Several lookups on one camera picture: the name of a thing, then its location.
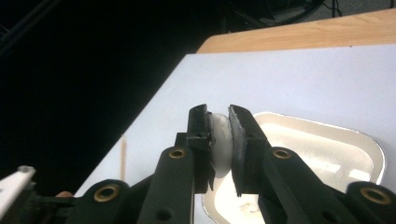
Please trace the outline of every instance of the dark background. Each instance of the dark background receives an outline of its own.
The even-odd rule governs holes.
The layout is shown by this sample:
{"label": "dark background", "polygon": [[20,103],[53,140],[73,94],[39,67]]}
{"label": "dark background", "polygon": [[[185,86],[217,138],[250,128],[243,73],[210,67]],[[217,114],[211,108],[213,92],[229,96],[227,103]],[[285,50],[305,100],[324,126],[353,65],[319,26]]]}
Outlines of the dark background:
{"label": "dark background", "polygon": [[[39,3],[1,0],[0,24]],[[31,165],[39,194],[75,192],[219,24],[212,1],[59,1],[1,55],[0,178]]]}

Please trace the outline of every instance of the wooden surface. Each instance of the wooden surface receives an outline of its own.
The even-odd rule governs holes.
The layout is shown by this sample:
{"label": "wooden surface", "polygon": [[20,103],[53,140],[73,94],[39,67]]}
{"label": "wooden surface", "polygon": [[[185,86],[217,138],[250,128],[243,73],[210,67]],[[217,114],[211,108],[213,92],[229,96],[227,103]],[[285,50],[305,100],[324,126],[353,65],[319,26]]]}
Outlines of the wooden surface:
{"label": "wooden surface", "polygon": [[274,28],[214,35],[198,53],[312,49],[396,43],[396,8]]}

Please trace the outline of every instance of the white table surface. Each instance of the white table surface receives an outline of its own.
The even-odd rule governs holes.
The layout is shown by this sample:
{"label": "white table surface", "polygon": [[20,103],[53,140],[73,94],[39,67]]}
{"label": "white table surface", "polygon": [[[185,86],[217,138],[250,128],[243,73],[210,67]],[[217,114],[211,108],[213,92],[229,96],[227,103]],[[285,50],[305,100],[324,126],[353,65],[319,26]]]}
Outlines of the white table surface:
{"label": "white table surface", "polygon": [[[200,104],[227,116],[233,104],[366,133],[388,159],[382,185],[396,192],[396,45],[187,55],[125,132],[129,185],[154,172]],[[76,196],[101,180],[120,179],[120,145]],[[195,222],[210,223],[200,197],[195,204]]]}

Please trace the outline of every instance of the white robot part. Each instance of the white robot part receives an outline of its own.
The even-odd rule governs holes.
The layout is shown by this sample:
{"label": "white robot part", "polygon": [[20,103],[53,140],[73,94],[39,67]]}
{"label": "white robot part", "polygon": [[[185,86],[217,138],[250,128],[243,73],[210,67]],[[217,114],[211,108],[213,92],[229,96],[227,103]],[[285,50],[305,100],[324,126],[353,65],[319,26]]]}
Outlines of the white robot part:
{"label": "white robot part", "polygon": [[20,166],[18,172],[0,180],[0,221],[23,189],[30,183],[35,168]]}
{"label": "white robot part", "polygon": [[233,160],[233,134],[227,116],[212,114],[214,145],[211,148],[211,163],[217,178],[223,178],[231,170]]}

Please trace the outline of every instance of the white object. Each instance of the white object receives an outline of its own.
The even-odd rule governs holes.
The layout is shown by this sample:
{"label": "white object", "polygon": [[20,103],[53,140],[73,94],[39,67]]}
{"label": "white object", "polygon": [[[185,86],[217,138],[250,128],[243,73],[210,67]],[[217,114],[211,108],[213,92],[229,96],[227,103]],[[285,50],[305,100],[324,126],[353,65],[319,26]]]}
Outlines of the white object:
{"label": "white object", "polygon": [[[355,181],[379,184],[385,169],[381,147],[364,133],[276,113],[256,114],[272,147],[286,147],[304,160],[319,179],[340,191]],[[264,223],[258,195],[236,197],[231,174],[215,179],[203,195],[206,212],[218,223]]]}
{"label": "white object", "polygon": [[215,142],[211,149],[212,167],[217,178],[223,178],[231,170],[233,161],[233,134],[231,122],[227,116],[212,114]]}
{"label": "white object", "polygon": [[20,196],[23,189],[29,184],[34,174],[35,168],[21,166],[18,168],[18,172],[0,181],[0,220],[18,196]]}

